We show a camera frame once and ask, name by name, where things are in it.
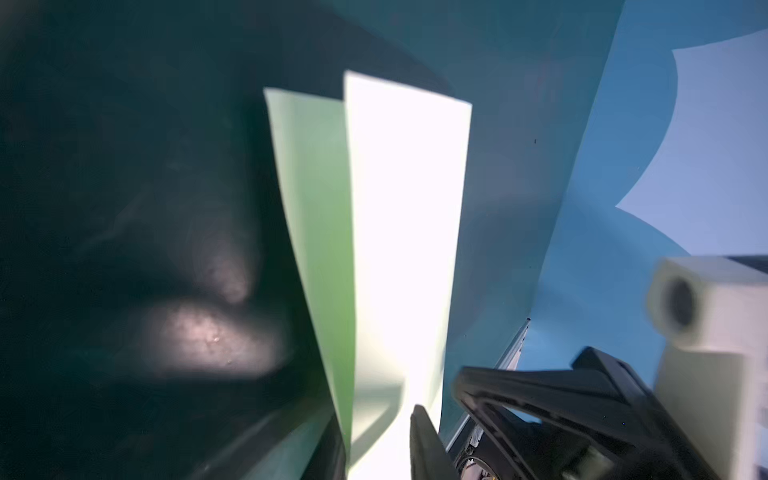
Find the light green paper sheet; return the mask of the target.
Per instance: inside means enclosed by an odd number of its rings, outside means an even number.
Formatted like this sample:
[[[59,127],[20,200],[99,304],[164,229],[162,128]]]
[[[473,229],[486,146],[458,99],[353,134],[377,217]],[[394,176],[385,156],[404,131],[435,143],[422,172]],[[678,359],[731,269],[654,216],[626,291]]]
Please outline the light green paper sheet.
[[[346,475],[406,479],[413,409],[441,419],[472,107],[353,71],[264,96]]]

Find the dark green table mat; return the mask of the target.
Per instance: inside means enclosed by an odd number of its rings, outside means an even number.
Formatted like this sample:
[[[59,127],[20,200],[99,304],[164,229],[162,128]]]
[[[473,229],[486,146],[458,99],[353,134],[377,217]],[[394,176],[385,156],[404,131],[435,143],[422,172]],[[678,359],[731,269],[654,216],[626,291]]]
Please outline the dark green table mat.
[[[445,376],[531,309],[619,1],[5,1],[1,475],[298,478],[331,398],[267,87],[473,107]]]

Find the aluminium front rail bed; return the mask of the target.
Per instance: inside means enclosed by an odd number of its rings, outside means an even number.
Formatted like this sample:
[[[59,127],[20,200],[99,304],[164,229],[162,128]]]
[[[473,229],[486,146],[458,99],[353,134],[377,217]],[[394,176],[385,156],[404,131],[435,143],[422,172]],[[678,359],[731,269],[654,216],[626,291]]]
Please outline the aluminium front rail bed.
[[[491,425],[490,409],[493,402],[502,406],[513,404],[513,384],[520,377],[515,370],[530,325],[531,318],[526,318],[495,369],[464,367],[459,372],[452,391],[454,404],[461,408],[461,415],[445,442],[445,450],[450,459],[456,459],[465,450],[477,426]]]

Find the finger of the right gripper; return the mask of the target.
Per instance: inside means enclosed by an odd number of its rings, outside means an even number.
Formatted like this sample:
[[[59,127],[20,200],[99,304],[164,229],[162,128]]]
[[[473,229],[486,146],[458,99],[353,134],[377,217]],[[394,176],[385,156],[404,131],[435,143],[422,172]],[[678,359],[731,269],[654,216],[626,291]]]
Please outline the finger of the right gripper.
[[[515,371],[512,405],[456,458],[483,479],[714,479],[652,391],[625,362],[593,347],[568,370]]]

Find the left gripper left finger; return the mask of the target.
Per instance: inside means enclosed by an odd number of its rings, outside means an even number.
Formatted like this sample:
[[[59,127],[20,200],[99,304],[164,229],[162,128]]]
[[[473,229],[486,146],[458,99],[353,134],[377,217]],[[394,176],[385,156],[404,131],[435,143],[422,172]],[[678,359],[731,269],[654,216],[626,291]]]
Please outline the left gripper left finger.
[[[346,451],[338,418],[333,415],[305,468],[301,480],[346,480]]]

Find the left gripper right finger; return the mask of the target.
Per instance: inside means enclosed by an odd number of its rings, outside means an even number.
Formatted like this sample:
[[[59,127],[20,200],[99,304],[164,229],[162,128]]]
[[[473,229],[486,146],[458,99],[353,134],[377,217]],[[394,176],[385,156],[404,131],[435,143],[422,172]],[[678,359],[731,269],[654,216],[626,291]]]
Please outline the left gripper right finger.
[[[422,405],[415,405],[410,417],[409,448],[412,480],[459,479],[458,472]]]

